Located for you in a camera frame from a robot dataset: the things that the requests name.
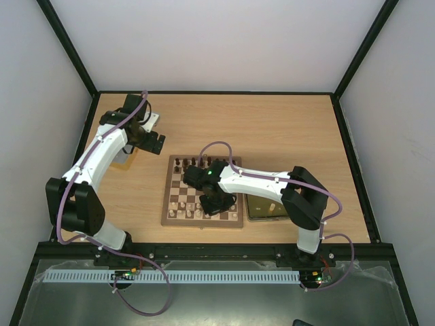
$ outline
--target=wooden chessboard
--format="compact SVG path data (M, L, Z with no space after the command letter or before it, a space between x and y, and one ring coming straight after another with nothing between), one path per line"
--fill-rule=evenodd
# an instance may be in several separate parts
M227 160L225 156L212 156L211 160ZM203 168L209 165L204 156ZM241 166L241 158L233 157L234 163ZM167 182L164 190L162 225L190 226L198 228L242 228L243 195L236 194L237 200L229 211L208 216L201 207L199 197L202 192L183 182L186 165L198 166L197 156L172 155L169 157Z

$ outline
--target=red wire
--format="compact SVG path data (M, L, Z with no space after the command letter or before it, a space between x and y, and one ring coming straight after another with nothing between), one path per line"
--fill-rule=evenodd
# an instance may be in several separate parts
M136 253L135 255L136 255L136 256L143 257L140 253ZM139 260L139 272L142 271L142 267L143 267L143 265L142 265L142 260L140 259L140 260Z
M329 268L329 264L326 262L324 257L321 255L320 260L325 264L325 269L328 271L329 275L332 277L331 269Z

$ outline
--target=cable clip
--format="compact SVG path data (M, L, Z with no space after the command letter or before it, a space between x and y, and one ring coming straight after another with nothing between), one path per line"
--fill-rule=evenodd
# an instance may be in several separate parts
M79 166L76 166L76 167L74 168L74 172L75 172L75 173L78 173L79 175L82 175L83 170L82 170Z

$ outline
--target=wooden tabletop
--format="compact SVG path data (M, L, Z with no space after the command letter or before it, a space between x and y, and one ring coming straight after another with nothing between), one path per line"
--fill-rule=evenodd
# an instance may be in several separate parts
M88 143L100 117L124 103L125 94L102 94ZM121 169L109 167L98 192L106 219L130 232L135 242L295 243L291 221L249 222L242 229L161 226L170 155L192 155L212 141L231 144L245 168L291 171L303 166L343 203L328 221L325 235L344 233L354 242L370 242L330 97L326 95L151 94L160 114L155 131L167 138L159 156L138 151ZM226 155L217 145L209 155ZM336 210L329 200L326 214ZM340 238L326 242L346 242Z

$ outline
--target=white robotic arm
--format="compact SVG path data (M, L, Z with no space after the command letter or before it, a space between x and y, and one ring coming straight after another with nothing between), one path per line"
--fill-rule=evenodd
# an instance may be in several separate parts
M228 210L234 204L231 194L242 193L268 198L284 205L290 219L298 228L298 248L314 254L320 243L321 216L328 197L315 190L285 182L297 180L326 189L306 169L295 166L289 172L264 172L231 166L227 162L213 161L209 168L189 166L184 182L202 190L200 197L204 212L213 215Z
M164 143L164 136L158 137L158 134L152 131L160 116L151 111L138 111L133 119L115 128L132 111L131 105L136 106L137 101L141 100L140 96L133 96L127 96L123 108L108 111L101 118L97 134L80 159L62 179L51 178L46 185L53 225L56 225L62 195L67 184L73 180L62 212L62 228L92 237L102 245L115 250L120 250L124 246L127 234L105 218L103 205L97 197L101 179L116 156L128 155L124 149L126 145L159 154Z

